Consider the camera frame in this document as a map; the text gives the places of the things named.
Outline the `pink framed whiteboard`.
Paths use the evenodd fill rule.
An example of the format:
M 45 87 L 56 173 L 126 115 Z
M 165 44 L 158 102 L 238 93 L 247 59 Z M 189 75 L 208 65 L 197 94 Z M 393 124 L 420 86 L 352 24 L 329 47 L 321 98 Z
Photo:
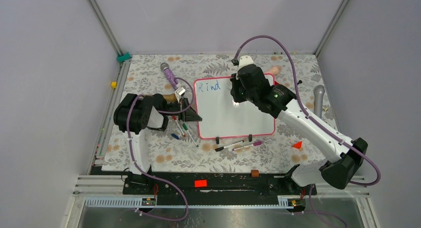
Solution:
M 194 81 L 201 139 L 234 138 L 272 135 L 276 120 L 259 111 L 249 101 L 236 103 L 230 94 L 229 76 L 200 78 Z

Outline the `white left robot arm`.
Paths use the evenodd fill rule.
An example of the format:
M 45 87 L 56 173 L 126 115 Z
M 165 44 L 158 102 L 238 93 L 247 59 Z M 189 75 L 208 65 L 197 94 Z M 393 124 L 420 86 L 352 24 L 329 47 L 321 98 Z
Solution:
M 177 122 L 202 121 L 187 98 L 178 100 L 174 94 L 128 93 L 114 111 L 114 124 L 128 136 L 131 158 L 129 171 L 139 176 L 135 187 L 143 194 L 151 192 L 154 187 L 153 179 L 145 175 L 151 170 L 146 134 L 148 131 L 164 132 L 171 116 L 175 117 Z

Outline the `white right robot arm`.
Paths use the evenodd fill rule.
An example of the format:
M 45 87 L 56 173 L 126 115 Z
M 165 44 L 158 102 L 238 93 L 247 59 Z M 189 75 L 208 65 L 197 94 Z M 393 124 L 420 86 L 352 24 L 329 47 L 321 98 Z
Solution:
M 229 80 L 234 102 L 253 103 L 261 112 L 297 130 L 325 156 L 323 161 L 290 169 L 284 184 L 287 192 L 297 194 L 305 186 L 323 181 L 337 189 L 346 188 L 362 164 L 361 156 L 368 147 L 365 140 L 352 140 L 340 134 L 301 107 L 298 96 L 290 89 L 281 84 L 271 85 L 255 64 L 241 67 Z

